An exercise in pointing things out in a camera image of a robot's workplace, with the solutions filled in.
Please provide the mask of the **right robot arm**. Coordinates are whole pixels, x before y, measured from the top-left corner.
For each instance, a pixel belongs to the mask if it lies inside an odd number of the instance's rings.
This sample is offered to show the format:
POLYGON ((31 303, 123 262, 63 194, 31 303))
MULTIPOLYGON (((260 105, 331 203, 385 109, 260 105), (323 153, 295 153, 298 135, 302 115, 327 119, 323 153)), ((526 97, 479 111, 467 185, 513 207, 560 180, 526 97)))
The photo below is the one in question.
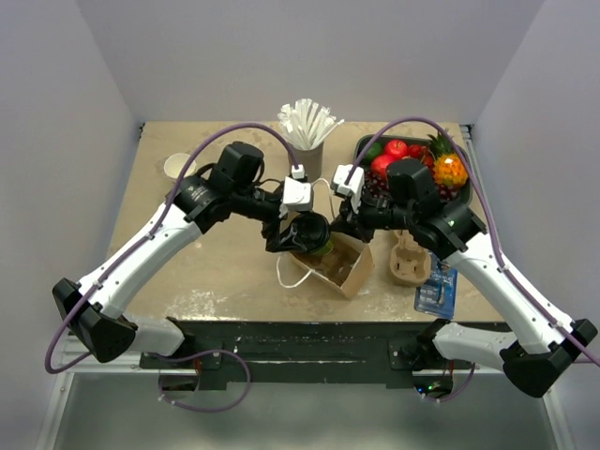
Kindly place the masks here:
POLYGON ((362 196, 364 171, 336 168, 331 189, 342 200, 333 230, 369 242, 377 230, 408 231, 422 248, 457 270, 509 329, 494 332, 438 319, 401 351, 413 369, 461 360, 502 371, 522 393, 542 397, 597 336, 587 319, 561 312, 503 258, 496 234, 465 203, 444 202, 428 167, 402 159, 387 168, 389 199, 362 196))

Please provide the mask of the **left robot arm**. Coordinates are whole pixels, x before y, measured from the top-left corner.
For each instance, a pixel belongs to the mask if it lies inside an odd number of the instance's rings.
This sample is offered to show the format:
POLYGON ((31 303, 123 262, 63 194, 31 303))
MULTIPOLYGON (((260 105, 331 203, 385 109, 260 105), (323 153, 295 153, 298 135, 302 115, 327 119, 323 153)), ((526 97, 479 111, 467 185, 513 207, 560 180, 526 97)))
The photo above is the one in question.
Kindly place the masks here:
POLYGON ((264 155, 245 142, 227 145, 218 161, 197 171, 190 158, 165 201, 111 258, 80 278, 61 278, 52 297, 69 331, 99 363, 128 351, 156 353, 174 368, 187 366, 194 345, 172 319, 137 319, 127 313, 138 291, 183 248, 236 214, 262 223, 269 251, 277 250, 280 221, 293 209, 295 188, 309 189, 305 167, 293 151, 290 172, 278 190, 261 187, 264 155))

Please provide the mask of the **brown paper bag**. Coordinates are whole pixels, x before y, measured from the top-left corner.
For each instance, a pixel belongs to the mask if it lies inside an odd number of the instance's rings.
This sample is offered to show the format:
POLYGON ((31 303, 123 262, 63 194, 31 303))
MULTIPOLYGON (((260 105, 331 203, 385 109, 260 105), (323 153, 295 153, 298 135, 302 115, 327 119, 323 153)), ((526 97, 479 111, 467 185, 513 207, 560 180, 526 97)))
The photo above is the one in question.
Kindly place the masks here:
POLYGON ((276 240, 276 275, 284 289, 316 278, 346 298, 362 289, 373 271, 370 248, 331 231, 327 217, 312 210, 314 185, 287 176, 283 181, 281 211, 289 224, 276 240), (293 283, 281 275, 282 255, 287 253, 305 274, 293 283))

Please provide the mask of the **green paper coffee cup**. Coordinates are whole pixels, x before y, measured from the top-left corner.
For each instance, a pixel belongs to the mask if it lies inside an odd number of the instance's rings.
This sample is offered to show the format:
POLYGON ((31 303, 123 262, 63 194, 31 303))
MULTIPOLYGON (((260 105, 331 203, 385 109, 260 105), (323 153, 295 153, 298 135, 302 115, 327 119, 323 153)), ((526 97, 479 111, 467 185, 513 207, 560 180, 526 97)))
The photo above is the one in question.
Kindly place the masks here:
POLYGON ((335 247, 335 245, 334 245, 332 238, 329 238, 322 246, 311 251, 310 255, 315 256, 315 257, 323 257, 323 256, 331 253, 333 251, 334 247, 335 247))

